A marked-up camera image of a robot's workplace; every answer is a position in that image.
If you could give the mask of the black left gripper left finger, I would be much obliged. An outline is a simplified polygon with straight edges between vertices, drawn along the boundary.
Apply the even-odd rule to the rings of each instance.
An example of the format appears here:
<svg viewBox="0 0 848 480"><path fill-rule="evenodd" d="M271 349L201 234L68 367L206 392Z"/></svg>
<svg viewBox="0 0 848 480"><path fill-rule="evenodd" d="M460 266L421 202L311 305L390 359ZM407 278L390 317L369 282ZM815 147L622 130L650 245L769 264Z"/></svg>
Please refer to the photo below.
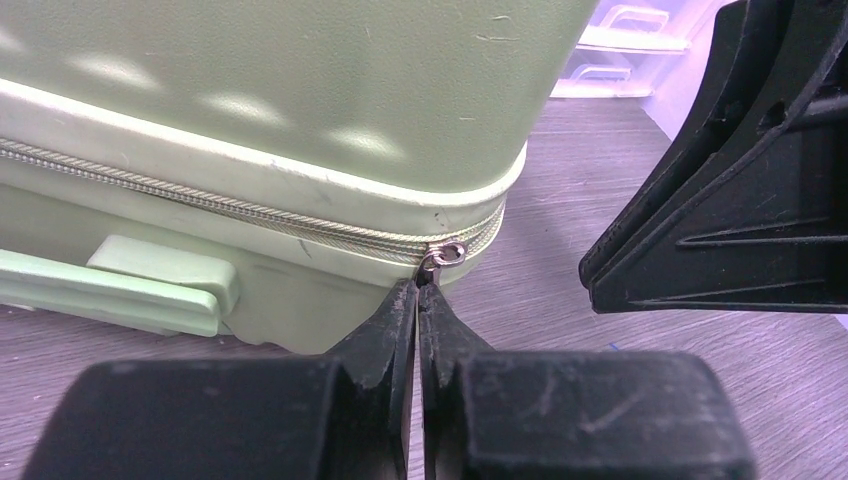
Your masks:
<svg viewBox="0 0 848 480"><path fill-rule="evenodd" d="M418 289L395 284L375 312L332 347L339 362L324 479L406 479Z"/></svg>

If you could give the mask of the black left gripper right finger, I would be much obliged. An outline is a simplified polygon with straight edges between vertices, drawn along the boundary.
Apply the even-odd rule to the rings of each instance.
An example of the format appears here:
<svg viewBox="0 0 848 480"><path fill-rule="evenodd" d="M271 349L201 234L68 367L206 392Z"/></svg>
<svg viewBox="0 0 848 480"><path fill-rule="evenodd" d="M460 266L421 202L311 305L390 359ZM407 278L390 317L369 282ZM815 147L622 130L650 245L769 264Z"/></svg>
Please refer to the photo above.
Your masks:
<svg viewBox="0 0 848 480"><path fill-rule="evenodd" d="M418 330L425 477L461 479L467 428L459 363L493 347L458 318L435 284L419 290Z"/></svg>

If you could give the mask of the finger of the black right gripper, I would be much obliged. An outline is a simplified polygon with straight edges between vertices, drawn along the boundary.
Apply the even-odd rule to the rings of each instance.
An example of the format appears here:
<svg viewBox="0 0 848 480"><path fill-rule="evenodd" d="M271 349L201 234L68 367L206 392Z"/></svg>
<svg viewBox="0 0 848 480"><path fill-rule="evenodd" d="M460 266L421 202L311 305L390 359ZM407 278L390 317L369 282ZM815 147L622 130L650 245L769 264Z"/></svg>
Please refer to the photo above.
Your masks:
<svg viewBox="0 0 848 480"><path fill-rule="evenodd" d="M847 310L847 5L736 1L682 127L586 253L599 313Z"/></svg>

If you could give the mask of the metal zipper pull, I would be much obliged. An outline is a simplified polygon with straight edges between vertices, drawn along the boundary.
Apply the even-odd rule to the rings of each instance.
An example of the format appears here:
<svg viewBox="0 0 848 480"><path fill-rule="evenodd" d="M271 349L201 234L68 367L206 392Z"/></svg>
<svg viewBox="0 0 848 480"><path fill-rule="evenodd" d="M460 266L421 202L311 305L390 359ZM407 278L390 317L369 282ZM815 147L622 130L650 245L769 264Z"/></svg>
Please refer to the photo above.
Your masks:
<svg viewBox="0 0 848 480"><path fill-rule="evenodd" d="M466 256L467 246L460 240L449 239L430 244L417 267L414 276L416 286L438 285L442 271L461 266Z"/></svg>

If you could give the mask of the green ribbed hard-shell suitcase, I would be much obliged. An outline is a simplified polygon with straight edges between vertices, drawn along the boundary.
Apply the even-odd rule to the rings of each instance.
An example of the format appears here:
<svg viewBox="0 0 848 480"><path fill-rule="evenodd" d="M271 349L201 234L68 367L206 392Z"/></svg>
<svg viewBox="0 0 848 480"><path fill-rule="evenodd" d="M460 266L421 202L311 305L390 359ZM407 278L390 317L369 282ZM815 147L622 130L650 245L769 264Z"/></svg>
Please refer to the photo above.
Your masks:
<svg viewBox="0 0 848 480"><path fill-rule="evenodd" d="M330 349L501 228L592 1L5 1L1 300Z"/></svg>

